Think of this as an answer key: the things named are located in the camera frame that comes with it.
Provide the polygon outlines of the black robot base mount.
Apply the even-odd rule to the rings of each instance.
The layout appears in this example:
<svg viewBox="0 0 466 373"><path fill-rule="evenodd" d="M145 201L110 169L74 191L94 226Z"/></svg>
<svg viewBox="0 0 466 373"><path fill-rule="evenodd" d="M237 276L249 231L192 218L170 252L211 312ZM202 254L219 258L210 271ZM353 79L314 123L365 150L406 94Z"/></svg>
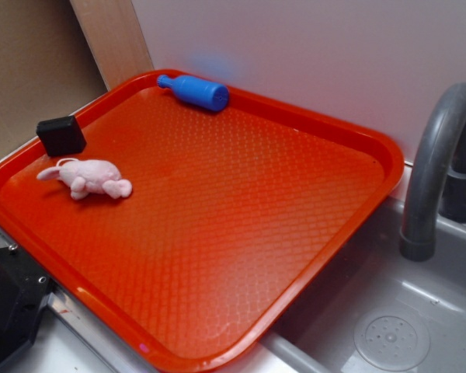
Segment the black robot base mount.
<svg viewBox="0 0 466 373"><path fill-rule="evenodd" d="M23 247L0 248L0 368L34 345L52 288Z"/></svg>

